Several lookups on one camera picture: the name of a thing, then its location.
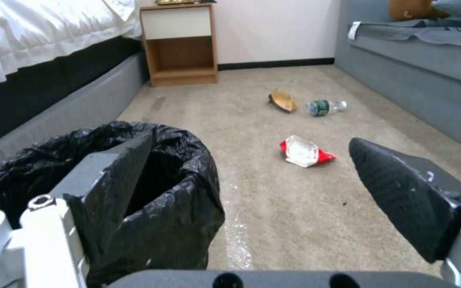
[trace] hex bolt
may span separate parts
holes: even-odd
[[[28,209],[30,211],[35,211],[35,210],[42,209],[44,207],[55,205],[55,204],[56,204],[56,201],[54,200],[53,196],[49,194],[42,194],[42,195],[38,195],[37,197],[31,199],[28,202]]]

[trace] green bottle label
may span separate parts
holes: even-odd
[[[327,100],[322,100],[322,101],[314,101],[315,105],[315,113],[313,115],[318,115],[318,116],[323,116],[328,113],[330,110],[330,105],[328,104]]]

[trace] snack wrapper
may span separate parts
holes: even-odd
[[[287,137],[280,143],[280,148],[286,155],[287,162],[304,168],[337,159],[332,153],[328,153],[309,140],[296,135]]]

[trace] bed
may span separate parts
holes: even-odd
[[[0,161],[114,120],[148,79],[135,0],[0,0]]]

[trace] white drawer front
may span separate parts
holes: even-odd
[[[141,11],[145,38],[210,36],[209,7]]]

